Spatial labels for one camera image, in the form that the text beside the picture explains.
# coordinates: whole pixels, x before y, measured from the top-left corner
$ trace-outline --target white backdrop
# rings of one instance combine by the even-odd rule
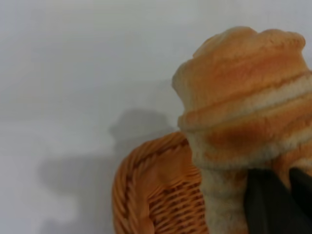
[[[111,186],[171,132],[176,68],[225,29],[297,31],[311,0],[0,0],[0,233],[112,234]]]

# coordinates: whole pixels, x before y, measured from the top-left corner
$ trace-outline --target bread roll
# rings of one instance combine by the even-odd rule
[[[235,27],[205,41],[173,76],[210,234],[248,233],[247,169],[281,169],[281,155],[312,139],[304,120],[312,115],[304,46],[298,33]]]

